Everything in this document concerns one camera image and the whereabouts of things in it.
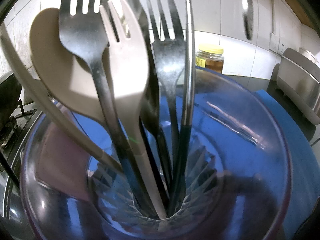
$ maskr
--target metal fork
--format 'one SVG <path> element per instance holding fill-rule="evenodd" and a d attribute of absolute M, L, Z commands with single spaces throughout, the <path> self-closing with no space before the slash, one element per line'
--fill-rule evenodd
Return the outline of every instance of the metal fork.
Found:
<path fill-rule="evenodd" d="M 122 131 L 112 93 L 102 65 L 102 54 L 108 39 L 100 14 L 93 11 L 94 0 L 89 0 L 88 13 L 82 13 L 83 0 L 77 0 L 76 14 L 70 14 L 70 0 L 61 0 L 59 36 L 63 46 L 83 59 L 91 71 L 102 112 L 111 140 L 115 146 L 128 183 L 137 202 L 148 214 L 156 214 L 143 183 L 130 145 Z"/>
<path fill-rule="evenodd" d="M 186 15 L 186 67 L 184 73 L 183 110 L 178 146 L 179 158 L 177 161 L 177 166 L 174 167 L 173 183 L 172 187 L 170 188 L 170 202 L 168 207 L 169 217 L 174 215 L 179 196 L 185 189 L 184 175 L 188 158 L 188 148 L 192 129 L 193 106 L 195 101 L 196 54 L 191 0 L 186 0 Z"/>
<path fill-rule="evenodd" d="M 169 31 L 164 17 L 161 1 L 157 0 L 157 3 L 160 12 L 161 22 L 163 25 L 164 41 L 161 41 L 159 38 L 156 21 L 151 6 L 151 1 L 147 0 L 151 25 L 155 38 L 155 41 L 152 43 L 153 55 L 156 62 L 158 78 L 164 88 L 169 106 L 173 167 L 175 167 L 178 159 L 177 150 L 179 141 L 179 128 L 176 111 L 176 86 L 178 79 L 185 67 L 186 47 L 180 18 L 174 1 L 168 0 L 169 10 L 175 34 L 174 40 L 171 40 L 169 37 Z"/>

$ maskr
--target fork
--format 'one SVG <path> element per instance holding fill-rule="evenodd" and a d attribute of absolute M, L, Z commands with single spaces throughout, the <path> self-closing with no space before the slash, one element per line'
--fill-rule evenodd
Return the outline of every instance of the fork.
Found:
<path fill-rule="evenodd" d="M 166 211 L 150 165 L 139 123 L 142 99 L 145 95 L 149 78 L 147 47 L 142 30 L 128 2 L 120 0 L 120 3 L 129 27 L 129 38 L 124 32 L 113 2 L 111 0 L 108 1 L 108 8 L 119 42 L 116 39 L 105 7 L 100 5 L 99 8 L 109 40 L 109 68 L 106 71 L 110 71 L 116 110 L 127 132 L 143 181 L 159 218 L 164 219 Z"/>
<path fill-rule="evenodd" d="M 193 105 L 195 99 L 195 78 L 196 78 L 196 63 L 195 63 L 195 33 L 193 10 L 191 0 L 186 0 L 186 67 L 184 73 L 184 89 L 183 89 L 183 111 L 181 118 L 180 138 L 178 146 L 178 161 L 174 167 L 173 184 L 170 188 L 170 202 L 168 207 L 168 216 L 174 215 L 175 207 L 178 202 L 181 192 L 185 187 L 185 171 L 188 158 L 188 148 L 190 142 Z"/>
<path fill-rule="evenodd" d="M 70 14 L 70 0 L 61 0 L 59 37 L 63 46 L 86 62 L 97 90 L 102 112 L 119 161 L 138 204 L 149 214 L 156 214 L 130 145 L 118 120 L 112 93 L 102 65 L 108 38 L 100 14 L 89 0 L 88 13 L 82 13 L 83 0 L 77 0 L 76 14 Z"/>
<path fill-rule="evenodd" d="M 176 112 L 176 86 L 178 79 L 185 67 L 186 50 L 181 22 L 174 0 L 168 0 L 175 34 L 174 40 L 171 40 L 169 37 L 169 31 L 164 17 L 161 1 L 157 0 L 157 4 L 163 25 L 164 41 L 161 41 L 159 38 L 151 1 L 147 0 L 150 21 L 155 38 L 155 41 L 152 43 L 152 50 L 156 62 L 156 70 L 159 81 L 164 88 L 169 106 L 173 167 L 175 167 L 178 159 L 177 150 L 179 141 L 179 128 Z"/>

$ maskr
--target metal container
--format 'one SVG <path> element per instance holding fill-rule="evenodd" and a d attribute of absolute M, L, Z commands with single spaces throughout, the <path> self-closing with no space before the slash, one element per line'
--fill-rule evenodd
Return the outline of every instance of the metal container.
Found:
<path fill-rule="evenodd" d="M 294 49 L 282 55 L 278 87 L 314 125 L 320 124 L 320 68 Z"/>

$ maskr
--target wall socket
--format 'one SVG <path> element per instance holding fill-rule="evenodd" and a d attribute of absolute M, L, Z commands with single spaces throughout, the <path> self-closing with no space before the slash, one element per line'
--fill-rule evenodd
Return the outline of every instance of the wall socket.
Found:
<path fill-rule="evenodd" d="M 279 48 L 279 37 L 277 37 L 275 34 L 270 34 L 270 43 L 269 43 L 269 49 L 274 51 L 275 53 L 278 52 Z"/>
<path fill-rule="evenodd" d="M 285 49 L 287 48 L 287 44 L 284 43 L 283 41 L 280 41 L 279 43 L 279 49 L 278 49 L 278 54 L 282 56 L 284 53 Z"/>

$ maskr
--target fork tines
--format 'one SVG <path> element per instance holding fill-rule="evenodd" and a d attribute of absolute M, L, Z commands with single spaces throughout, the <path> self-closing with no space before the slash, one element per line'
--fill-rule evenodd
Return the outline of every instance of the fork tines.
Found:
<path fill-rule="evenodd" d="M 171 15 L 171 20 L 172 20 L 175 39 L 181 39 L 181 38 L 184 39 L 183 31 L 182 31 L 182 27 L 181 27 L 180 17 L 179 17 L 179 14 L 178 14 L 177 7 L 176 7 L 176 5 L 174 3 L 174 0 L 167 0 L 167 1 L 168 1 L 169 11 L 170 11 L 170 15 Z M 162 3 L 161 3 L 161 0 L 157 0 L 157 5 L 158 5 L 159 13 L 160 13 L 161 23 L 162 23 L 162 26 L 163 26 L 164 39 L 170 39 L 169 31 L 168 31 L 168 25 L 167 25 L 167 21 L 166 21 L 165 16 L 164 16 L 164 11 L 163 11 L 163 6 L 162 6 Z M 150 15 L 150 21 L 151 21 L 151 25 L 152 25 L 153 35 L 155 37 L 155 40 L 156 39 L 159 40 L 160 38 L 159 38 L 159 35 L 158 35 L 158 31 L 157 31 L 155 16 L 154 16 L 153 9 L 152 9 L 152 6 L 151 6 L 151 0 L 147 0 L 147 6 L 148 6 L 148 10 L 149 10 L 149 15 Z"/>

